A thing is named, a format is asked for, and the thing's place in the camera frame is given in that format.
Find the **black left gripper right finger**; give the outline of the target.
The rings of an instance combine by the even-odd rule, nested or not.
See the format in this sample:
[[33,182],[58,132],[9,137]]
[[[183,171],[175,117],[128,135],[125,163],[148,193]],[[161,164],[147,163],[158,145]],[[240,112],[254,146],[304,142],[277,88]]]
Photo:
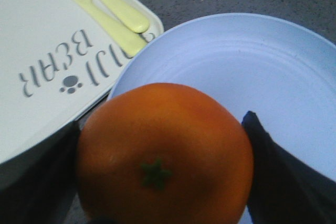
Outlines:
[[252,222],[335,223],[335,182],[273,141],[256,113],[247,112],[242,126],[254,155]]

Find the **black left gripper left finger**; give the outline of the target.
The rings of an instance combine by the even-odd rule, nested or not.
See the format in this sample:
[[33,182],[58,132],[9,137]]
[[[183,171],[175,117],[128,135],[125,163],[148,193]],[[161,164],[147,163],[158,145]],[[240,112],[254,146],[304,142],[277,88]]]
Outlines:
[[1,164],[1,223],[62,223],[75,195],[80,133],[72,121]]

